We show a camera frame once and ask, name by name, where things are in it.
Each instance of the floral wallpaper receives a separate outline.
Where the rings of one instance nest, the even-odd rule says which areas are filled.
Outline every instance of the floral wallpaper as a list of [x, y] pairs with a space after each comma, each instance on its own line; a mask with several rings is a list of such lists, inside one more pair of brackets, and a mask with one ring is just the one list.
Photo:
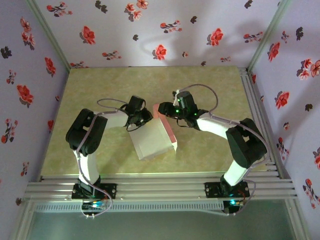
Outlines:
[[67, 72], [24, 0], [2, 2], [0, 21], [0, 238], [7, 240], [40, 172]]
[[35, 2], [71, 68], [247, 67], [279, 0]]
[[316, 1], [292, 1], [252, 71], [252, 80], [263, 100], [275, 145], [293, 179], [315, 240], [320, 236], [320, 33], [315, 24], [319, 22], [317, 9]]

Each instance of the mounting plate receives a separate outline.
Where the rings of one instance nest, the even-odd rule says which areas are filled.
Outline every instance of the mounting plate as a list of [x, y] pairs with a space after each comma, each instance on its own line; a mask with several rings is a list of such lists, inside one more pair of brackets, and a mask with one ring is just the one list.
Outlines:
[[221, 187], [220, 182], [205, 182], [204, 192], [207, 199], [212, 198], [248, 198], [250, 196], [248, 184], [242, 181], [236, 185], [236, 187], [229, 194], [225, 194]]
[[[116, 198], [117, 184], [100, 183], [99, 188], [102, 190], [105, 190], [111, 196], [112, 199]], [[83, 189], [77, 183], [73, 186], [72, 195], [71, 195], [71, 199], [102, 199], [104, 197], [105, 196], [102, 192], [99, 192], [95, 197], [88, 196], [88, 194], [85, 194]]]

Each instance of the yellow-green mat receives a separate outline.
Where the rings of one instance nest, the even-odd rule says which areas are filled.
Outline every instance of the yellow-green mat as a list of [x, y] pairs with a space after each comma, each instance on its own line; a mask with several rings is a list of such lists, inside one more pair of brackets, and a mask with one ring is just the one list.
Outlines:
[[[194, 83], [212, 87], [219, 97], [214, 114], [231, 120], [252, 118], [238, 68], [235, 66], [117, 67], [72, 69], [61, 100], [41, 174], [77, 174], [77, 164], [65, 140], [66, 133], [83, 108], [106, 111], [97, 105], [102, 98], [129, 101], [132, 95], [146, 100], [152, 112], [156, 103], [173, 101], [172, 91]], [[215, 96], [206, 88], [189, 89], [199, 109], [209, 110]], [[113, 101], [108, 106], [120, 107]], [[227, 140], [209, 132], [178, 127], [168, 119], [177, 138], [174, 150], [141, 161], [124, 127], [104, 131], [96, 151], [101, 174], [118, 173], [185, 173], [226, 171], [232, 162]]]

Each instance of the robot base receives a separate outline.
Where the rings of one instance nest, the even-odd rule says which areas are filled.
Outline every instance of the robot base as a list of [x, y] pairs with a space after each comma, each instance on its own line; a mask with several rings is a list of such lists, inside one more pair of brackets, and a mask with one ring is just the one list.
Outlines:
[[[94, 184], [95, 186], [99, 187], [100, 189], [106, 191], [112, 199], [116, 198], [116, 194], [117, 194], [117, 184], [115, 183], [100, 183], [100, 178], [99, 180]], [[95, 189], [93, 189], [91, 186], [81, 182], [78, 179], [78, 183], [76, 183], [73, 186], [73, 190], [72, 190], [72, 195], [71, 195], [71, 199], [104, 199], [105, 198], [105, 194], [103, 194], [100, 191], [97, 191]]]
[[222, 190], [220, 182], [206, 182], [204, 183], [204, 191], [207, 199], [250, 197], [248, 184], [245, 181], [239, 182], [228, 193]]

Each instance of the glass panel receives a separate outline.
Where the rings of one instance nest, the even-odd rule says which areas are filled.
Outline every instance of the glass panel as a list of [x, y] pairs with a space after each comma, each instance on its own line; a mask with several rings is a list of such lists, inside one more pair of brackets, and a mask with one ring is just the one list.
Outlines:
[[283, 200], [253, 200], [237, 216], [204, 212], [109, 212], [33, 216], [28, 240], [293, 240]]

